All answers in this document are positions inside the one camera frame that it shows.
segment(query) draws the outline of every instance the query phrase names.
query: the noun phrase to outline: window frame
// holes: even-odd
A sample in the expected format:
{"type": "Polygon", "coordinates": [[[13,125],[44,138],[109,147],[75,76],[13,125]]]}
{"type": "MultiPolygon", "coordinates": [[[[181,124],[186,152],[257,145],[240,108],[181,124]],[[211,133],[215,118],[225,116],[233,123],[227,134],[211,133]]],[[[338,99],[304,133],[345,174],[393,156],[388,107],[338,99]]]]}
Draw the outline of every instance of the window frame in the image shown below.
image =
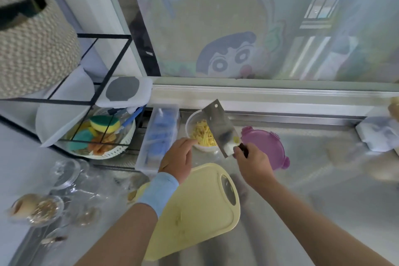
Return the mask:
{"type": "MultiPolygon", "coordinates": [[[[117,0],[65,1],[85,32],[130,33],[117,0]]],[[[99,44],[96,49],[109,67],[107,60],[114,59],[114,53],[121,48],[110,41],[99,44]]],[[[115,75],[146,76],[134,43],[115,75]]],[[[150,106],[176,103],[181,108],[199,109],[218,98],[229,111],[366,116],[371,110],[376,112],[375,108],[383,112],[389,98],[399,96],[399,84],[375,82],[151,78],[154,85],[150,106]]]]}

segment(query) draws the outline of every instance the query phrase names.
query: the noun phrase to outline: black metal rack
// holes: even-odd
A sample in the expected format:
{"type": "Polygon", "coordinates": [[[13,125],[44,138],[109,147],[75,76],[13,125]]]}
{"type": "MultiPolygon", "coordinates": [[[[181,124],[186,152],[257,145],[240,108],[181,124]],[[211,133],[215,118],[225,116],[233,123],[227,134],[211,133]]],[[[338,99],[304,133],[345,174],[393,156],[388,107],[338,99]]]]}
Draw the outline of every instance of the black metal rack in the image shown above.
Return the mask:
{"type": "MultiPolygon", "coordinates": [[[[36,102],[36,103],[50,103],[50,104],[64,104],[64,105],[84,105],[84,106],[90,106],[90,108],[87,110],[86,114],[83,116],[82,120],[80,121],[80,124],[78,126],[78,129],[81,127],[81,125],[83,124],[83,122],[86,120],[88,114],[90,113],[90,111],[93,109],[93,107],[95,106],[95,103],[97,102],[98,98],[100,97],[102,91],[104,90],[105,86],[107,85],[108,81],[110,80],[110,78],[112,77],[113,73],[115,72],[116,68],[118,67],[119,63],[122,60],[122,57],[124,56],[125,52],[127,51],[127,49],[129,48],[130,44],[132,43],[132,36],[131,35],[126,35],[126,34],[87,34],[87,33],[78,33],[77,34],[78,38],[92,38],[95,39],[94,42],[90,45],[90,47],[83,53],[83,56],[81,57],[81,60],[87,55],[87,53],[92,49],[92,47],[94,46],[94,44],[98,41],[98,39],[126,39],[126,43],[123,46],[121,52],[118,54],[117,58],[115,59],[114,63],[112,64],[111,68],[109,69],[107,75],[104,77],[104,79],[102,80],[102,82],[100,83],[94,83],[94,85],[97,85],[97,89],[94,92],[93,97],[90,99],[90,101],[77,101],[77,100],[56,100],[56,99],[52,99],[52,97],[54,96],[54,94],[57,92],[57,90],[60,88],[60,86],[65,82],[65,80],[68,78],[68,76],[66,76],[61,82],[60,84],[53,90],[53,92],[49,95],[48,98],[46,99],[39,99],[39,98],[25,98],[25,97],[18,97],[18,98],[11,98],[11,99],[0,99],[0,100],[5,100],[5,101],[18,101],[18,102],[36,102]]],[[[137,127],[141,127],[142,126],[142,118],[143,118],[143,114],[144,114],[144,110],[146,109],[146,107],[143,107],[143,111],[140,113],[139,116],[137,116],[136,118],[136,126],[137,127]]],[[[106,128],[106,131],[108,130],[110,123],[112,121],[112,118],[110,119],[110,122],[108,123],[108,126],[106,128]]],[[[0,116],[0,119],[3,122],[7,122],[9,120],[7,120],[6,118],[0,116]]],[[[25,130],[24,128],[20,127],[19,128],[20,131],[22,131],[23,133],[28,133],[30,137],[32,137],[31,133],[27,130],[25,130]]],[[[100,142],[93,142],[93,141],[80,141],[80,140],[74,140],[75,135],[77,133],[76,132],[73,134],[71,139],[60,139],[59,141],[65,141],[65,142],[80,142],[80,143],[94,143],[94,144],[103,144],[103,139],[104,136],[106,134],[103,133],[103,136],[100,140],[100,142]]],[[[133,137],[135,136],[137,132],[137,128],[133,134],[133,137]]],[[[112,146],[129,146],[130,144],[119,144],[119,143],[107,143],[107,145],[112,145],[112,146]]]]}

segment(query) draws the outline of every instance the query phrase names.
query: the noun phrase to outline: person's left hand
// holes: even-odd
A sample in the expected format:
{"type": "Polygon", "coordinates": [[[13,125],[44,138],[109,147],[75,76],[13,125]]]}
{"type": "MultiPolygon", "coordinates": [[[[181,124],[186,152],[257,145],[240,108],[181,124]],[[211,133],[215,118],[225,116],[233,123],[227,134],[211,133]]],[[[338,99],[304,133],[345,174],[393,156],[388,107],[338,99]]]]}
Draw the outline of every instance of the person's left hand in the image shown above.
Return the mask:
{"type": "Polygon", "coordinates": [[[171,174],[179,184],[182,184],[190,174],[192,167],[191,147],[198,144],[197,140],[181,138],[173,143],[161,161],[158,173],[171,174]]]}

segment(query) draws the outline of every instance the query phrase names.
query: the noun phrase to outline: shredded yellow food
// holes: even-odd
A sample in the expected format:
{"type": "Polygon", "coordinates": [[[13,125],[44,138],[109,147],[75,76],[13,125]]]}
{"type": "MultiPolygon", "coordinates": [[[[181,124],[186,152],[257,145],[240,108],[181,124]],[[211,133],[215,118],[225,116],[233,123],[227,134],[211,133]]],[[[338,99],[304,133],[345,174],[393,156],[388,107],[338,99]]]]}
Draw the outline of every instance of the shredded yellow food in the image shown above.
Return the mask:
{"type": "Polygon", "coordinates": [[[198,140],[198,144],[201,146],[217,146],[215,138],[213,137],[206,120],[197,122],[191,137],[192,139],[198,140]]]}

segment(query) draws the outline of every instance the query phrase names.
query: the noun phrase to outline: knife handle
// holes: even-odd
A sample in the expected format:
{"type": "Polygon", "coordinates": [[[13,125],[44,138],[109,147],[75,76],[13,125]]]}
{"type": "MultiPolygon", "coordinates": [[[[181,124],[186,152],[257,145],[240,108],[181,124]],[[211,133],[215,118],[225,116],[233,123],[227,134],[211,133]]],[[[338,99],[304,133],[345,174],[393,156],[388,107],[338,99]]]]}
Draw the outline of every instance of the knife handle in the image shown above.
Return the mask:
{"type": "Polygon", "coordinates": [[[238,147],[244,153],[244,157],[248,158],[249,151],[248,151],[247,147],[244,145],[244,143],[240,143],[240,145],[238,147]]]}

